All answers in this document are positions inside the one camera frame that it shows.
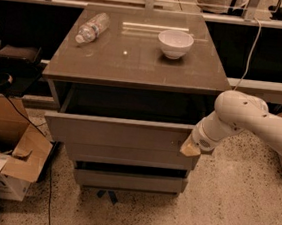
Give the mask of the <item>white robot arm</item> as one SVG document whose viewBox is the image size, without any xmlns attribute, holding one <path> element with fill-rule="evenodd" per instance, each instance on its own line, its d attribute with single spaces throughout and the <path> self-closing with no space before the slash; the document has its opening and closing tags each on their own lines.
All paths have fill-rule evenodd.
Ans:
<svg viewBox="0 0 282 225">
<path fill-rule="evenodd" d="M 180 152 L 186 157 L 211 152 L 224 138 L 243 130 L 252 132 L 282 156 L 282 117 L 270 113 L 262 99 L 237 90 L 217 96 L 214 111 L 196 124 Z"/>
</svg>

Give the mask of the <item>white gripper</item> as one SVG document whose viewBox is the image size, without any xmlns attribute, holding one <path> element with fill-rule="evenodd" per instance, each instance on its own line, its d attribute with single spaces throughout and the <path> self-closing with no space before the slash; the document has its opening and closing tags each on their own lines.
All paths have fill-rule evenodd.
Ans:
<svg viewBox="0 0 282 225">
<path fill-rule="evenodd" d="M 180 148 L 180 152 L 186 157 L 199 156 L 201 151 L 213 151 L 219 145 L 218 142 L 207 136 L 202 122 L 196 124 L 191 135 L 192 138 L 188 137 Z"/>
</svg>

